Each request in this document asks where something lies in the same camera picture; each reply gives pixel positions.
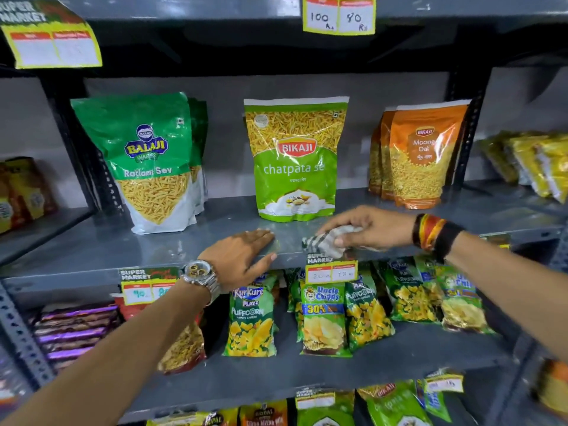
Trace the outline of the grey metal shelf rack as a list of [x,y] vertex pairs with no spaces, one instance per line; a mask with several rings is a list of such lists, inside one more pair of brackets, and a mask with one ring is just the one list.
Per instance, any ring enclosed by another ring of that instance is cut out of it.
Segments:
[[[302,0],[57,0],[90,24],[103,66],[16,70],[0,32],[0,150],[34,156],[60,211],[0,238],[0,305],[33,384],[54,377],[23,317],[119,290],[119,270],[181,266],[235,231],[273,230],[275,267],[302,266],[321,219],[256,211],[244,99],[346,95],[337,211],[395,209],[366,190],[370,135],[386,106],[471,99],[434,211],[568,270],[568,204],[499,180],[479,140],[500,130],[568,130],[568,0],[378,0],[374,35],[302,30]],[[205,100],[209,200],[181,233],[135,235],[101,153],[70,106],[92,95],[184,91]]]

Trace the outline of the yellow black snack packet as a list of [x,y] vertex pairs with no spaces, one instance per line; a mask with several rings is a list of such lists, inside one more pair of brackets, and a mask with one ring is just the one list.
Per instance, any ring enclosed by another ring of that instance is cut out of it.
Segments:
[[239,407],[190,411],[146,421],[146,426],[238,426]]

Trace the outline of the red clear snack packet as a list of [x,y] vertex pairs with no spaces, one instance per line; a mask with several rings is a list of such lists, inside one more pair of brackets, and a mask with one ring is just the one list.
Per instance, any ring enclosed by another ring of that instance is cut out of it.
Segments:
[[[118,306],[125,322],[138,315],[150,305],[149,303],[126,305],[123,294],[112,293],[111,296]],[[202,323],[203,310],[200,311],[195,320],[183,330],[164,354],[157,367],[159,372],[163,374],[187,372],[207,358],[204,348]]]

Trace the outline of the green blue snack packet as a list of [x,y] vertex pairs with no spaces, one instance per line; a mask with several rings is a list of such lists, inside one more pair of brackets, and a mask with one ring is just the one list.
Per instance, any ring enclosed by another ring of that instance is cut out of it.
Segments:
[[442,392],[427,391],[424,380],[415,380],[415,397],[422,408],[429,414],[445,422],[452,423]]

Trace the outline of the dark green snack pouch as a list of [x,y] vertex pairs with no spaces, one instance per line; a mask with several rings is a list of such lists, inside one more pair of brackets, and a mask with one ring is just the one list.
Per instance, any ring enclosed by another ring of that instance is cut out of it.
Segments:
[[194,214],[198,215],[204,210],[204,203],[207,199],[205,180],[202,169],[202,158],[204,146],[207,139],[209,127],[209,117],[207,103],[203,100],[188,98],[191,115],[191,158],[190,158],[190,193],[194,201]]
[[183,92],[72,99],[102,153],[136,235],[182,232],[196,223],[191,114]]

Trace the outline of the person's left hand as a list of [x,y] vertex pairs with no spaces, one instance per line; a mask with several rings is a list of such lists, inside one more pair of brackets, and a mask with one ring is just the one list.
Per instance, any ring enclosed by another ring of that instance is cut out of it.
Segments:
[[226,237],[202,251],[198,259],[209,262],[217,273],[221,293],[229,293],[241,286],[242,264],[252,258],[252,263],[275,236],[268,229],[245,231]]

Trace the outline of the stack of purple chocolate bars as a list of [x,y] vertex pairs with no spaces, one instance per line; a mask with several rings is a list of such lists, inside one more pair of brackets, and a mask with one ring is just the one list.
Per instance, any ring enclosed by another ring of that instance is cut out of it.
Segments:
[[72,365],[120,324],[114,302],[44,309],[31,322],[33,336],[55,374]]

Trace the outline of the orange brown mix packet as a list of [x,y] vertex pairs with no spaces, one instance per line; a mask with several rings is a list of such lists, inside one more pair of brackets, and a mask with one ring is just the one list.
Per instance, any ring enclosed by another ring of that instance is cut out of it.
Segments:
[[288,401],[268,401],[241,406],[241,426],[288,426]]

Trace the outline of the large yellow green price tag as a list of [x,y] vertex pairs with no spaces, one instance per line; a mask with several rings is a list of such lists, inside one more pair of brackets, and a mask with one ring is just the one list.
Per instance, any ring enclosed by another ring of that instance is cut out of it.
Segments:
[[91,25],[59,0],[0,0],[0,31],[18,70],[103,65]]

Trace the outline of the orange snack pouch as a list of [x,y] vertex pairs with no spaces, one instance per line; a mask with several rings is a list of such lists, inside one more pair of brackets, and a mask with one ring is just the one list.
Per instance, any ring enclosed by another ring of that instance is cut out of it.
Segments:
[[382,157],[380,144],[380,124],[374,129],[371,136],[369,151],[369,181],[368,191],[380,196],[382,192]]
[[394,202],[430,209],[441,201],[451,157],[471,99],[396,106],[389,154]]
[[394,200],[394,186],[390,159],[391,126],[396,113],[396,107],[387,107],[380,121],[380,162],[381,184],[380,196],[384,200]]

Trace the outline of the red yellow black bangles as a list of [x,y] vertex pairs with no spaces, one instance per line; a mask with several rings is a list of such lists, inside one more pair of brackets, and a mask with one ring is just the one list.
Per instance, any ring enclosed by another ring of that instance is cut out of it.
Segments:
[[417,214],[412,228],[412,243],[421,250],[432,252],[447,220],[432,214]]

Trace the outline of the green puffed corn packet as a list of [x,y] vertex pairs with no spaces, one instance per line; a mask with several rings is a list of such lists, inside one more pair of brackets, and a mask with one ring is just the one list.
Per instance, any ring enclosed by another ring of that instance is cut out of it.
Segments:
[[395,334],[369,270],[359,270],[355,281],[345,283],[345,314],[351,352]]
[[390,319],[396,322],[439,322],[413,257],[381,261],[382,277],[392,311]]
[[266,286],[247,286],[230,296],[227,357],[272,357],[274,343],[274,296]]
[[305,268],[296,267],[284,270],[288,287],[288,312],[296,313],[301,310],[301,283],[305,281]]

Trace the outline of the person's right hand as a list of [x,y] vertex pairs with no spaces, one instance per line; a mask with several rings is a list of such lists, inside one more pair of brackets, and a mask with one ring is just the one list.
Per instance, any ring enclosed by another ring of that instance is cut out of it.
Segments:
[[358,233],[365,233],[365,246],[375,249],[389,249],[412,245],[412,228],[416,216],[389,211],[373,206],[361,205],[330,218],[316,235],[343,225],[362,227]]

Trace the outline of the person's right forearm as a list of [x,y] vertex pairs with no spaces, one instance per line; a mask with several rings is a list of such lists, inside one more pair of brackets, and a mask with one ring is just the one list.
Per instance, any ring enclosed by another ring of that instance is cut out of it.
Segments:
[[568,274],[461,232],[446,259],[559,360],[568,363]]

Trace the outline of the person's left forearm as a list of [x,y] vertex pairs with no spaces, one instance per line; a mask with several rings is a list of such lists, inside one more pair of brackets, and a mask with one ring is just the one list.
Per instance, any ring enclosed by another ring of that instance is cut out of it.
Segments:
[[179,281],[0,426],[116,426],[161,358],[210,300],[206,287]]

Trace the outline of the green blue chips packet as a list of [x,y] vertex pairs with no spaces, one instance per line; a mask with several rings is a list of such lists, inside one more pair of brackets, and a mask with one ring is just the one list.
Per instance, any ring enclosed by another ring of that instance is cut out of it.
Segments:
[[436,282],[443,291],[442,326],[450,331],[492,335],[477,288],[453,266],[436,267]]
[[350,358],[345,283],[301,285],[302,354]]

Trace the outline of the clear wrapped snack packet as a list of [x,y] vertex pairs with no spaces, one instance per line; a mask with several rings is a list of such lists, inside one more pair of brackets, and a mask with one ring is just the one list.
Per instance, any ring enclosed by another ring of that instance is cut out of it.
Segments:
[[11,354],[0,345],[0,420],[19,408],[32,387]]

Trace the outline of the light green snack pouch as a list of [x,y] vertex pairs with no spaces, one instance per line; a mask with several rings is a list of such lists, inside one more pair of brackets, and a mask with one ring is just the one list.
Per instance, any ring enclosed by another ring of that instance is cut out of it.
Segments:
[[335,212],[348,103],[347,96],[244,100],[261,218],[305,222]]
[[414,380],[357,388],[374,426],[434,426],[416,398]]
[[353,390],[336,391],[336,403],[331,407],[296,409],[296,426],[356,426],[354,400]]

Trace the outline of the black wristband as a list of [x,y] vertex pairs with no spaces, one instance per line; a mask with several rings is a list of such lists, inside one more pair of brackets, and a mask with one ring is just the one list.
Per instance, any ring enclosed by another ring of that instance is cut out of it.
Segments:
[[446,256],[450,253],[454,241],[457,236],[464,231],[464,227],[453,222],[444,222],[440,233],[434,242],[432,254],[440,263],[445,261]]

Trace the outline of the striped grey white cloth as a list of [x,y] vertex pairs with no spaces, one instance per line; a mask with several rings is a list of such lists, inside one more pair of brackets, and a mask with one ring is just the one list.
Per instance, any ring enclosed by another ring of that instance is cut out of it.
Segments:
[[357,233],[362,230],[362,227],[343,225],[328,230],[322,235],[304,237],[302,239],[302,252],[308,258],[325,258],[327,261],[343,261],[358,259],[362,256],[363,251],[372,251],[376,253],[388,251],[388,249],[375,249],[367,246],[340,248],[335,245],[337,237],[346,233]]

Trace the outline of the silver wristwatch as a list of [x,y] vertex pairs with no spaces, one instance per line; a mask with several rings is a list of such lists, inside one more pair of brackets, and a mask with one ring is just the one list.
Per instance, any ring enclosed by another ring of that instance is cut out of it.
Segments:
[[180,278],[186,283],[201,286],[208,290],[212,304],[221,294],[221,285],[214,267],[207,261],[195,259],[187,263],[181,270]]

